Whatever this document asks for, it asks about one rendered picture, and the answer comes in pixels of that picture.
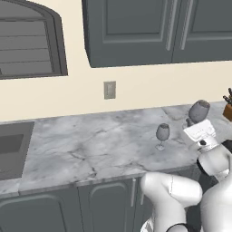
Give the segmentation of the grey sink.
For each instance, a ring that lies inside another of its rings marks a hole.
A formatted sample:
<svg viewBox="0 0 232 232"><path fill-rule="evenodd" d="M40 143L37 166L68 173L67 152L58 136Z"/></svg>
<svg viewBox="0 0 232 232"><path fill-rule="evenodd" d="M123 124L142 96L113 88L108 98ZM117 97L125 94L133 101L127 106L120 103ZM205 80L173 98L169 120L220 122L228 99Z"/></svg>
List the grey sink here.
<svg viewBox="0 0 232 232"><path fill-rule="evenodd" d="M22 177L33 128L33 121L0 125L0 180Z"/></svg>

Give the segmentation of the dark grey wall cupboard door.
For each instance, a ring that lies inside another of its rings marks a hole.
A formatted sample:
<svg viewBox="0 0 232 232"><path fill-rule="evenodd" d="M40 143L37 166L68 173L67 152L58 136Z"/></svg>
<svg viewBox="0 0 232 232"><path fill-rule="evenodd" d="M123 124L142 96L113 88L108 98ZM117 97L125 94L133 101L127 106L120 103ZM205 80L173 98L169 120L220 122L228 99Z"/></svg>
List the dark grey wall cupboard door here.
<svg viewBox="0 0 232 232"><path fill-rule="evenodd" d="M172 62L181 0L170 51L171 0L82 0L85 51L92 68Z"/></svg>
<svg viewBox="0 0 232 232"><path fill-rule="evenodd" d="M186 46L180 50L188 0L181 0L172 62L232 61L232 0L194 0Z"/></svg>

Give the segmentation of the grey arched window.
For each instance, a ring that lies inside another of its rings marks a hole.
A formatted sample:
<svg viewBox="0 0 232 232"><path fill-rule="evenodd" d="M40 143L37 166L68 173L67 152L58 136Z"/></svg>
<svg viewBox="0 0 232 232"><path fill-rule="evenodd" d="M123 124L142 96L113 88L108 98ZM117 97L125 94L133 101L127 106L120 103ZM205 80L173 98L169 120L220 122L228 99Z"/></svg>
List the grey arched window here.
<svg viewBox="0 0 232 232"><path fill-rule="evenodd" d="M0 0L0 80L67 74L60 15L29 0Z"/></svg>

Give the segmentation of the dark grey base cupboard door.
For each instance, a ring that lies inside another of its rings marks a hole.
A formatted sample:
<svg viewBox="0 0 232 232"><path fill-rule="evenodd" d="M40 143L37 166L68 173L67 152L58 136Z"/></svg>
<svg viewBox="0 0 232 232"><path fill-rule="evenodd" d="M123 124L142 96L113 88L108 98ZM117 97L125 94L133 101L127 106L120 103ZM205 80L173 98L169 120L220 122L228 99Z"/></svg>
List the dark grey base cupboard door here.
<svg viewBox="0 0 232 232"><path fill-rule="evenodd" d="M132 179L79 187L83 232L132 232Z"/></svg>
<svg viewBox="0 0 232 232"><path fill-rule="evenodd" d="M142 193L140 188L141 177L137 178L137 188L135 195L135 212L133 232L140 232L143 224L150 218L152 213L152 204L150 200Z"/></svg>
<svg viewBox="0 0 232 232"><path fill-rule="evenodd" d="M83 232L77 189L0 199L0 232Z"/></svg>

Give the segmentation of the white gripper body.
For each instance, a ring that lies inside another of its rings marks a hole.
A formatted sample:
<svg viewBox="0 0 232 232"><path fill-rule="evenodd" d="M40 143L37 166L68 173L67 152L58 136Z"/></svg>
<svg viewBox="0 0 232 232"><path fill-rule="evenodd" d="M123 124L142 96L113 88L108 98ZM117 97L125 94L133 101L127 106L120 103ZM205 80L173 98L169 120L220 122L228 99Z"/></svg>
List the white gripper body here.
<svg viewBox="0 0 232 232"><path fill-rule="evenodd" d="M194 142L204 140L207 137L216 136L215 128L213 127L210 120L203 120L202 122L187 127L183 131Z"/></svg>

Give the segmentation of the grey wall socket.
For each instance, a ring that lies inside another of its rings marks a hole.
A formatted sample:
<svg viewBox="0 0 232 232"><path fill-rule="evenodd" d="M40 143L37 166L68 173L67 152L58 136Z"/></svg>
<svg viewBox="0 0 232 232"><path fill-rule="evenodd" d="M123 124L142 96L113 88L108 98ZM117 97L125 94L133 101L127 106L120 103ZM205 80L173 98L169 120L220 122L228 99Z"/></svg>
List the grey wall socket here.
<svg viewBox="0 0 232 232"><path fill-rule="evenodd" d="M115 99L116 98L116 82L105 82L104 83L104 99Z"/></svg>

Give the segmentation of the grey wine glass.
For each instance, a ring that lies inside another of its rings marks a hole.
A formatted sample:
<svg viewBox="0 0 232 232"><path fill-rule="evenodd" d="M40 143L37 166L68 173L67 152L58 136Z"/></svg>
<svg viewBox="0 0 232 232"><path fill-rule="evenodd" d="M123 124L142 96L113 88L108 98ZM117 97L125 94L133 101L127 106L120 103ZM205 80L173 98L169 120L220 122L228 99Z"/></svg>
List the grey wine glass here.
<svg viewBox="0 0 232 232"><path fill-rule="evenodd" d="M169 138L169 125L167 123L161 123L156 131L156 137L159 140L159 144L156 149L159 151L164 150L162 143Z"/></svg>
<svg viewBox="0 0 232 232"><path fill-rule="evenodd" d="M188 111L186 122L182 125L183 129L190 127L194 124L202 122L208 116L210 103L205 100L196 101Z"/></svg>

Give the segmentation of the brown knife block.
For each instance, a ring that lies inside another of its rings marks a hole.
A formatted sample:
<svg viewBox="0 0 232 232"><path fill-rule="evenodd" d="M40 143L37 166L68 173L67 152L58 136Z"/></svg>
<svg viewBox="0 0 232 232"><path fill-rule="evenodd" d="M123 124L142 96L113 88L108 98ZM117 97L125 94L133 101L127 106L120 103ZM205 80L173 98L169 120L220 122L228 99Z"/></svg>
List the brown knife block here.
<svg viewBox="0 0 232 232"><path fill-rule="evenodd" d="M226 95L223 96L223 99L227 103L223 111L223 116L227 118L229 121L232 121L232 89L231 88L228 89L228 93L229 93L228 96Z"/></svg>

